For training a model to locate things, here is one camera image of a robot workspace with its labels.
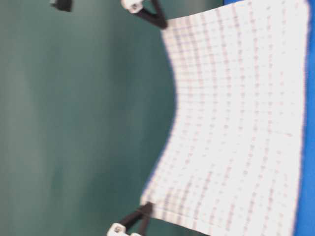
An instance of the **blue surface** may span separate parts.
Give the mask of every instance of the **blue surface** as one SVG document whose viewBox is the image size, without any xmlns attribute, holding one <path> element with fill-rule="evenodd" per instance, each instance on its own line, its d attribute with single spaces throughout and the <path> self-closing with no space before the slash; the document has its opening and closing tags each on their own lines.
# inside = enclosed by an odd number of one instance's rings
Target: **blue surface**
<svg viewBox="0 0 315 236">
<path fill-rule="evenodd" d="M 230 4 L 240 0 L 225 0 Z M 315 0 L 311 6 L 310 41 L 306 73 L 306 117 L 301 192 L 297 212 L 295 236 L 315 236 Z"/>
</svg>

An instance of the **green background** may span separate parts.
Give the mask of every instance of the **green background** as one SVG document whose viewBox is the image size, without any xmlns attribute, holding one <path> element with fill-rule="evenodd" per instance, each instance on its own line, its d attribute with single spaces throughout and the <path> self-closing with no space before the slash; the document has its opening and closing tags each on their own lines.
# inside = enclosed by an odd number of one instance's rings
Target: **green background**
<svg viewBox="0 0 315 236">
<path fill-rule="evenodd" d="M 161 3 L 174 18 L 222 1 Z M 119 0 L 0 0 L 0 235 L 105 235 L 138 206 L 174 107 L 158 28 Z M 197 233 L 153 220 L 160 234 Z"/>
</svg>

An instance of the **white cloth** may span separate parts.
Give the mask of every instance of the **white cloth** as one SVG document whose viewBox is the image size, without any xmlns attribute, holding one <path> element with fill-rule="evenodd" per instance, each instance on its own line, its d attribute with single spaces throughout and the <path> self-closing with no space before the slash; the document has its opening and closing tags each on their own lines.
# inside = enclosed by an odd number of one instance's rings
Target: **white cloth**
<svg viewBox="0 0 315 236">
<path fill-rule="evenodd" d="M 162 32 L 177 109 L 141 196 L 212 236 L 290 236 L 305 108 L 306 0 L 245 0 Z"/>
</svg>

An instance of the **plaid fabric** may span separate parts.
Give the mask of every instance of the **plaid fabric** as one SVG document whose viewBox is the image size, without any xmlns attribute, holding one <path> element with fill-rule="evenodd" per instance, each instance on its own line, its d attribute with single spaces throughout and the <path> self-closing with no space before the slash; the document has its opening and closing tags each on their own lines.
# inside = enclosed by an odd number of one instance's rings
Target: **plaid fabric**
<svg viewBox="0 0 315 236">
<path fill-rule="evenodd" d="M 309 6 L 245 0 L 169 21 L 177 111 L 141 203 L 212 236 L 290 236 Z"/>
</svg>

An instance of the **cloth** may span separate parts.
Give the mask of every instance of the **cloth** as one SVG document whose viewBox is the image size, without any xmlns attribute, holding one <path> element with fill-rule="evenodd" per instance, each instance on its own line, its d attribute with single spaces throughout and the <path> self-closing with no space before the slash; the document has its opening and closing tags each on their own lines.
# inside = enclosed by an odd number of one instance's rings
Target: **cloth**
<svg viewBox="0 0 315 236">
<path fill-rule="evenodd" d="M 225 0 L 230 4 L 241 0 Z M 311 7 L 310 35 L 307 55 L 307 103 L 303 150 L 301 194 L 298 205 L 295 236 L 315 235 L 315 0 Z"/>
<path fill-rule="evenodd" d="M 245 0 L 169 21 L 169 140 L 141 196 L 212 236 L 289 236 L 299 195 L 309 5 Z"/>
</svg>

